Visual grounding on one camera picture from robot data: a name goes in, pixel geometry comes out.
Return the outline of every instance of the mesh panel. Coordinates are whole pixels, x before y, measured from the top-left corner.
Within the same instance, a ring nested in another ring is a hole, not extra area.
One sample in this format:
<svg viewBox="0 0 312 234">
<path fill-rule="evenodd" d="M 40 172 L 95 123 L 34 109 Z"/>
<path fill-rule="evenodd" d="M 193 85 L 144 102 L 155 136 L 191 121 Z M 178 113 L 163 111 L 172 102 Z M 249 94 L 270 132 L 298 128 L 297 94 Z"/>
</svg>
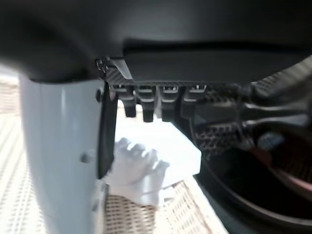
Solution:
<svg viewBox="0 0 312 234">
<path fill-rule="evenodd" d="M 196 126 L 194 137 L 207 159 L 240 144 L 242 139 L 236 123 Z"/>
<path fill-rule="evenodd" d="M 281 72 L 266 77 L 254 84 L 257 94 L 269 98 L 294 87 L 312 75 L 312 57 L 289 67 Z"/>
</svg>

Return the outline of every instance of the wicker surface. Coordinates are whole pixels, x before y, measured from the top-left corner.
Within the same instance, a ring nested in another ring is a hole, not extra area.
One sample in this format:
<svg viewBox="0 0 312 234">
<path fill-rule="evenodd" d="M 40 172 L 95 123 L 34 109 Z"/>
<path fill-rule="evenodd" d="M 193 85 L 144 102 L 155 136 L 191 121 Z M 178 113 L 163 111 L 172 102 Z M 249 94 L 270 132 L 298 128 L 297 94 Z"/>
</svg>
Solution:
<svg viewBox="0 0 312 234">
<path fill-rule="evenodd" d="M 118 118 L 123 118 L 122 111 Z M 176 184 L 174 189 L 175 198 L 159 208 L 141 207 L 123 197 L 109 195 L 104 233 L 227 233 L 192 177 Z M 27 167 L 18 83 L 5 78 L 0 79 L 0 233 L 46 233 Z"/>
<path fill-rule="evenodd" d="M 174 186 L 176 196 L 164 206 L 139 206 L 110 195 L 105 215 L 106 234 L 225 234 L 215 215 L 191 177 Z"/>
</svg>

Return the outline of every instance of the white cloth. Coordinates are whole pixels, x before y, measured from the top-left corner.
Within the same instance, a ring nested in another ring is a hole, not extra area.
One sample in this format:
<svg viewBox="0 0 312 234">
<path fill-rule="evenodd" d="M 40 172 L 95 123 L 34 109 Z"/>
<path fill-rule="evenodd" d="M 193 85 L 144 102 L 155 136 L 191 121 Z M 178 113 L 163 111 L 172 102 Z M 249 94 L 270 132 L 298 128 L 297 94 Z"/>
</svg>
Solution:
<svg viewBox="0 0 312 234">
<path fill-rule="evenodd" d="M 171 123 L 118 123 L 109 193 L 141 205 L 174 197 L 171 185 L 199 173 L 201 152 Z"/>
</svg>

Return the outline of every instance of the woven mat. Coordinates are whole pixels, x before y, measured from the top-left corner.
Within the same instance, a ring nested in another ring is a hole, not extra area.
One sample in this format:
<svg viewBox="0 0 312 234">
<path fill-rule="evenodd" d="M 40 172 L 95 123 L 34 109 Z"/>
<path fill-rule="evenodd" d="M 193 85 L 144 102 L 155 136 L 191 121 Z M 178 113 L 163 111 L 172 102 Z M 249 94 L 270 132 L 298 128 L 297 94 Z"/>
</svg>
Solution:
<svg viewBox="0 0 312 234">
<path fill-rule="evenodd" d="M 193 177 L 174 186 L 176 196 L 159 208 L 109 195 L 105 234 L 227 234 Z"/>
</svg>

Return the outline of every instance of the screw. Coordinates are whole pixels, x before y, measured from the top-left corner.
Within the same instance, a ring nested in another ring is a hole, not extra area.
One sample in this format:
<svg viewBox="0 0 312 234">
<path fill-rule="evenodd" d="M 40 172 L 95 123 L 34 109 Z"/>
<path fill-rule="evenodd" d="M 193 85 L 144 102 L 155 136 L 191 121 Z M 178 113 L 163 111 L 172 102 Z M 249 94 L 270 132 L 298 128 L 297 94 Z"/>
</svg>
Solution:
<svg viewBox="0 0 312 234">
<path fill-rule="evenodd" d="M 86 153 L 84 153 L 81 157 L 80 157 L 80 162 L 83 163 L 89 163 L 91 161 L 90 156 L 88 156 Z"/>
</svg>

